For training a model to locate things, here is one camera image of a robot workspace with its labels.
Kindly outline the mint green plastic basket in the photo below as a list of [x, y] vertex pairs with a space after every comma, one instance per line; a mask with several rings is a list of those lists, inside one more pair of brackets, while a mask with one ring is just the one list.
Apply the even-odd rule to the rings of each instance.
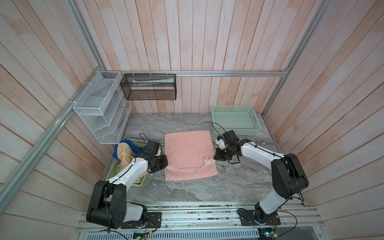
[[234, 130], [238, 136], [255, 136], [262, 129], [252, 106], [211, 106], [213, 126], [217, 133]]

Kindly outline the pink towel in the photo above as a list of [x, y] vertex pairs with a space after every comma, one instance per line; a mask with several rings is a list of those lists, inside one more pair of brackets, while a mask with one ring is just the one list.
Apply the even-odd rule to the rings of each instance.
[[218, 174], [210, 132], [190, 131], [165, 134], [168, 182], [204, 179]]

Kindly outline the yellow-green plastic basket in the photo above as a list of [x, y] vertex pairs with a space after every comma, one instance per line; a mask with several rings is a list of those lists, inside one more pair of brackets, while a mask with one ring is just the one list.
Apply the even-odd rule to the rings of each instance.
[[116, 185], [123, 184], [128, 190], [136, 180], [147, 173], [147, 169], [148, 162], [139, 155], [134, 155], [132, 162], [124, 170], [120, 170], [113, 177], [107, 178], [107, 182]]

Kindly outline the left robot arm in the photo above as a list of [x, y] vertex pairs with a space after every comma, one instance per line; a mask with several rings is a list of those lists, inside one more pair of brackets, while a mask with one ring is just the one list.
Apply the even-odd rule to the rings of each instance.
[[134, 153], [127, 143], [121, 142], [116, 151], [122, 170], [114, 177], [98, 181], [93, 189], [86, 221], [110, 229], [130, 224], [134, 228], [148, 226], [147, 207], [127, 202], [127, 191], [140, 177], [156, 173], [168, 166], [158, 142], [147, 141], [146, 146]]

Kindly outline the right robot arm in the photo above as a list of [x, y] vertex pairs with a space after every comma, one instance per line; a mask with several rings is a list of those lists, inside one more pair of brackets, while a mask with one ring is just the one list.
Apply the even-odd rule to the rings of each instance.
[[309, 186], [305, 171], [294, 154], [280, 154], [262, 148], [251, 140], [240, 140], [233, 130], [216, 139], [214, 159], [230, 162], [234, 156], [252, 159], [267, 167], [272, 173], [272, 190], [255, 205], [254, 220], [264, 225], [293, 195]]

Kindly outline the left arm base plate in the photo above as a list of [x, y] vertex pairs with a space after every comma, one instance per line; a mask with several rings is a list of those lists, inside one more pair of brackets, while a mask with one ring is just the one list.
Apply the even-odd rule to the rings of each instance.
[[162, 213], [161, 212], [149, 212], [144, 213], [137, 221], [124, 222], [121, 225], [121, 229], [133, 229], [141, 230], [145, 228], [158, 229], [161, 227]]

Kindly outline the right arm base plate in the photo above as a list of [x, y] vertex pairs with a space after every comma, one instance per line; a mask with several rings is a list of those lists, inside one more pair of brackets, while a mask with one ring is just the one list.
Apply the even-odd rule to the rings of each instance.
[[260, 210], [237, 209], [242, 226], [278, 226], [281, 224], [280, 217], [277, 212], [266, 215]]

